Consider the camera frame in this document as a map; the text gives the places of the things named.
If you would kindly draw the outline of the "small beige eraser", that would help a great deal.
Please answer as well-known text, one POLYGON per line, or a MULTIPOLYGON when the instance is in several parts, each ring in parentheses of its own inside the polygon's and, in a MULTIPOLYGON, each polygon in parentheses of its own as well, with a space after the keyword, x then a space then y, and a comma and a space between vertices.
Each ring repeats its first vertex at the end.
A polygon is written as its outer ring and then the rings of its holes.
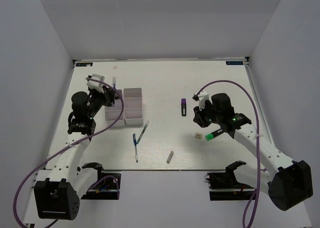
POLYGON ((202 138, 202 134, 201 133, 196 133, 195 134, 195 138, 196 139, 201 139, 202 138))

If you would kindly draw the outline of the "green cap highlighter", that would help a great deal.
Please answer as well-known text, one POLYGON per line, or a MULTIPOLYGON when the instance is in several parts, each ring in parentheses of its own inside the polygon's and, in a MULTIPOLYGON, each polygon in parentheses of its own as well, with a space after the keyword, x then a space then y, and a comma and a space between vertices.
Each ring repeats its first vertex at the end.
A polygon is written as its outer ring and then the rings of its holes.
POLYGON ((218 130, 215 130, 215 131, 207 134, 207 135, 205 136, 205 139, 206 139, 207 141, 211 141, 211 140, 215 139, 216 137, 220 136, 220 135, 223 134, 223 133, 224 133, 224 132, 223 132, 222 129, 218 129, 218 130))

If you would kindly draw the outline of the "purple cap highlighter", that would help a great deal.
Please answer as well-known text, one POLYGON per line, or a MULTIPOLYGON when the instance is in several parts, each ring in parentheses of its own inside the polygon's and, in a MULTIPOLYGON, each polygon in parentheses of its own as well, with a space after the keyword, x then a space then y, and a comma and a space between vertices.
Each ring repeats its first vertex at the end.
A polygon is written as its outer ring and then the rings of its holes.
POLYGON ((187 116, 187 100, 185 98, 181 99, 181 115, 183 117, 187 116))

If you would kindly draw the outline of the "blue pen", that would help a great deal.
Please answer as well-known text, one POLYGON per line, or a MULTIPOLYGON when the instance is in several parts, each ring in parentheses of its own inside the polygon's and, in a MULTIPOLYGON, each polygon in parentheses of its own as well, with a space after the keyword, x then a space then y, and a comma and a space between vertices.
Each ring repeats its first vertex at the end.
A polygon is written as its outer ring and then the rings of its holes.
MULTIPOLYGON (((116 78, 115 76, 113 76, 113 77, 112 77, 112 86, 113 86, 113 88, 114 88, 115 90, 116 90, 116 81, 117 81, 117 78, 116 78)), ((118 98, 118 95, 117 95, 117 93, 115 92, 115 94, 114 94, 114 99, 113 99, 113 102, 112 102, 112 107, 115 106, 115 102, 116 102, 117 98, 118 98)))
POLYGON ((135 151, 135 161, 136 161, 136 163, 138 163, 139 159, 138 159, 137 140, 136 140, 136 134, 135 133, 132 135, 132 138, 133 138, 134 151, 135 151))

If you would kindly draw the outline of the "green clear pen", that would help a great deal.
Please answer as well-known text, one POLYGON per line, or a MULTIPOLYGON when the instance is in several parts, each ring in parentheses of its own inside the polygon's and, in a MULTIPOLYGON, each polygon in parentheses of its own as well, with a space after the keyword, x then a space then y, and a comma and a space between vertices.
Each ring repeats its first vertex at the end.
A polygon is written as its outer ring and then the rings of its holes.
POLYGON ((146 121, 146 123, 144 124, 144 127, 143 127, 143 129, 142 129, 142 131, 141 131, 141 133, 140 133, 140 135, 139 135, 139 137, 138 137, 137 141, 136 141, 136 143, 137 143, 137 144, 141 141, 141 139, 142 139, 142 137, 143 137, 143 135, 144 135, 144 133, 145 133, 146 129, 148 128, 149 123, 150 123, 150 121, 149 121, 149 120, 147 120, 147 121, 146 121))

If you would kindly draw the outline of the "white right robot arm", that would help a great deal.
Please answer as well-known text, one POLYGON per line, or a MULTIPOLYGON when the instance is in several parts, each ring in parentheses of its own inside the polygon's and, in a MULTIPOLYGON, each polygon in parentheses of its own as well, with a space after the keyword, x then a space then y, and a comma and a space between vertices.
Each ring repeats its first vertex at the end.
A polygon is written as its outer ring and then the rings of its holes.
POLYGON ((229 186, 236 188, 245 184, 256 188, 267 194, 282 211, 313 196, 311 167, 304 160, 295 161, 266 138, 259 136, 251 120, 234 111, 226 93, 209 96, 205 91, 196 91, 193 99, 198 102, 193 109, 193 121, 202 128, 207 128, 210 124, 219 125, 218 130, 206 135, 207 141, 226 133, 266 168, 265 172, 257 175, 256 168, 244 161, 235 161, 225 168, 225 182, 229 186))

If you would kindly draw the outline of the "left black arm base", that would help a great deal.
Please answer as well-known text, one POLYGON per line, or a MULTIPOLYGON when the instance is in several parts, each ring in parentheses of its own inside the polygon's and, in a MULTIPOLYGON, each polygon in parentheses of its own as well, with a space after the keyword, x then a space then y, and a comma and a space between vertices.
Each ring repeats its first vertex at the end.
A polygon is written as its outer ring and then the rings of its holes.
POLYGON ((97 162, 85 163, 81 169, 92 169, 98 184, 91 187, 83 196, 82 200, 119 200, 121 188, 122 172, 119 170, 110 171, 103 168, 103 165, 97 162))

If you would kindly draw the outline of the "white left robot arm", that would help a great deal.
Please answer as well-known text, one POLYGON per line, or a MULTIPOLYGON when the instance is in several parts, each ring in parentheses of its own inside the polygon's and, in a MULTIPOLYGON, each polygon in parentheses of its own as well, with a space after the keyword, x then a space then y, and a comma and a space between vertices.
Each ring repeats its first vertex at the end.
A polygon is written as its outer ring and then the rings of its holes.
POLYGON ((96 162, 81 164, 84 151, 95 132, 95 115, 103 107, 111 107, 118 94, 105 85, 78 91, 71 97, 72 111, 68 117, 66 151, 44 180, 34 186, 37 213, 41 219, 74 220, 80 208, 80 199, 92 185, 105 184, 102 165, 96 162))

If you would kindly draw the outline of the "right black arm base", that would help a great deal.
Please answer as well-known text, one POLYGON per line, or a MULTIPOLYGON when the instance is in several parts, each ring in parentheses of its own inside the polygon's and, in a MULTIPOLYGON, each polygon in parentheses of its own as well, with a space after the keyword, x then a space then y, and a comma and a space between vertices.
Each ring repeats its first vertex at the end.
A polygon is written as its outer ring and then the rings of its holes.
POLYGON ((246 165, 235 161, 224 171, 208 172, 204 179, 208 182, 210 201, 248 201, 255 189, 236 180, 234 171, 246 165))

